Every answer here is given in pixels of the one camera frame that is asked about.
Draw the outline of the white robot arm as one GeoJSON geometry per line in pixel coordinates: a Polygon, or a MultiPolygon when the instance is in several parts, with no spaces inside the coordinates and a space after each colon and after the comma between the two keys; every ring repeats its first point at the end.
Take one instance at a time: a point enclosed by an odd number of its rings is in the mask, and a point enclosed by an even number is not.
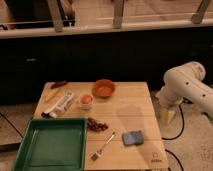
{"type": "Polygon", "coordinates": [[[175,106],[183,99],[198,105],[213,124],[213,88],[203,83],[204,66],[196,61],[173,67],[164,73],[164,85],[156,93],[161,109],[161,120],[169,124],[175,116],[175,106]]]}

